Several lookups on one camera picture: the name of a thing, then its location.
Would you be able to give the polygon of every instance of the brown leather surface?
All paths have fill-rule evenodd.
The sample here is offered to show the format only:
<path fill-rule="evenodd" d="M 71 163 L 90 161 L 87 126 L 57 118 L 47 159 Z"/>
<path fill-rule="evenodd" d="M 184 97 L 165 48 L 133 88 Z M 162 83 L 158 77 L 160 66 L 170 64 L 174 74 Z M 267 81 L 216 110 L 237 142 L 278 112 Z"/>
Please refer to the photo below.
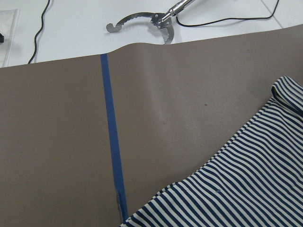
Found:
<path fill-rule="evenodd" d="M 202 166 L 266 103 L 280 76 L 303 84 L 303 25 L 132 44 L 108 57 L 131 215 Z"/>
<path fill-rule="evenodd" d="M 0 69 L 0 226 L 118 226 L 99 56 Z"/>

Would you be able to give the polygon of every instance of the transparent plastic sheet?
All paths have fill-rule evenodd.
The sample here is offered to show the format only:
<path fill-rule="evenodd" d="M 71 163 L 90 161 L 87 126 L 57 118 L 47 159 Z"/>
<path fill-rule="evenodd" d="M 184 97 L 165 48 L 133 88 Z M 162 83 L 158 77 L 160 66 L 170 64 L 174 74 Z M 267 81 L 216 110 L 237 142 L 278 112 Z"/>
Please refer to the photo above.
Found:
<path fill-rule="evenodd" d="M 0 33 L 4 36 L 4 43 L 0 43 L 0 68 L 8 65 L 17 18 L 17 9 L 0 11 Z"/>

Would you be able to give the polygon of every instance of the blue tape strip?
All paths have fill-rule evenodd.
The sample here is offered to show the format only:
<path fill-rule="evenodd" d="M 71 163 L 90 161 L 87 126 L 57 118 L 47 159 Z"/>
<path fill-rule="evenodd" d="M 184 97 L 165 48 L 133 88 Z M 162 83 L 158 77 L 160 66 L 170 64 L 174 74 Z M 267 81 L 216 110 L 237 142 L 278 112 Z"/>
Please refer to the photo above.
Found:
<path fill-rule="evenodd" d="M 112 168 L 114 174 L 114 185 L 118 196 L 118 203 L 120 207 L 121 217 L 124 220 L 128 219 L 127 203 L 125 196 L 125 188 L 123 181 L 122 164 L 120 157 L 119 140 L 116 125 L 116 116 L 114 109 L 114 100 L 112 87 L 110 83 L 109 67 L 107 54 L 100 56 L 102 65 L 102 77 L 105 94 L 106 112 L 107 112 L 107 124 L 109 133 L 110 150 L 112 156 Z"/>

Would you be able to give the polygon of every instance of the black object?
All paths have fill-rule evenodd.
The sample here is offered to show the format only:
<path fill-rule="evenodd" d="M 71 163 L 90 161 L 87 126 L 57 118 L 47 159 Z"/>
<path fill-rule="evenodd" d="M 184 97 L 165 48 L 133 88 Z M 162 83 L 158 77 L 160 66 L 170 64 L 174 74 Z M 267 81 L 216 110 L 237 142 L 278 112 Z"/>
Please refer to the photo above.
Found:
<path fill-rule="evenodd" d="M 199 26 L 205 26 L 205 25 L 210 25 L 210 24 L 218 23 L 218 22 L 225 21 L 225 20 L 266 20 L 266 19 L 270 19 L 270 18 L 273 17 L 273 15 L 274 15 L 275 12 L 276 12 L 276 8 L 277 8 L 277 6 L 278 6 L 279 1 L 280 1 L 280 0 L 277 0 L 275 9 L 274 9 L 273 13 L 272 13 L 269 17 L 249 17 L 249 18 L 231 17 L 231 18 L 225 18 L 225 19 L 216 20 L 216 21 L 212 21 L 212 22 L 208 22 L 208 23 L 199 24 L 199 25 L 185 25 L 185 24 L 182 24 L 182 23 L 179 21 L 178 16 L 176 16 L 176 19 L 177 19 L 177 23 L 178 23 L 179 25 L 183 26 L 183 27 L 199 27 Z"/>
<path fill-rule="evenodd" d="M 4 36 L 0 33 L 0 43 L 4 43 Z"/>
<path fill-rule="evenodd" d="M 43 12 L 42 12 L 42 15 L 41 15 L 41 28 L 40 28 L 40 30 L 36 33 L 35 38 L 34 38 L 34 42 L 35 42 L 35 51 L 34 51 L 34 53 L 33 53 L 33 56 L 32 56 L 32 57 L 30 58 L 30 60 L 28 61 L 28 64 L 30 64 L 30 63 L 32 62 L 32 60 L 34 59 L 34 57 L 36 56 L 36 53 L 37 53 L 37 37 L 38 37 L 38 35 L 40 34 L 40 32 L 43 30 L 43 28 L 44 28 L 44 20 L 43 20 L 43 17 L 44 17 L 44 14 L 45 14 L 45 12 L 46 12 L 48 6 L 49 6 L 49 3 L 50 3 L 50 0 L 48 0 L 45 9 L 44 9 Z"/>

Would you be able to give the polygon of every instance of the striped fabric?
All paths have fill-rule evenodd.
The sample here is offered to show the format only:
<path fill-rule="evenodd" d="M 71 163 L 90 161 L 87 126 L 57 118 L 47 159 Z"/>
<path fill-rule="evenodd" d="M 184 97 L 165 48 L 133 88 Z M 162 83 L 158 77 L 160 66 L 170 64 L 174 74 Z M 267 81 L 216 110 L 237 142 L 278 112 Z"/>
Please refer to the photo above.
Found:
<path fill-rule="evenodd" d="M 289 77 L 206 164 L 122 227 L 303 227 L 303 87 Z"/>

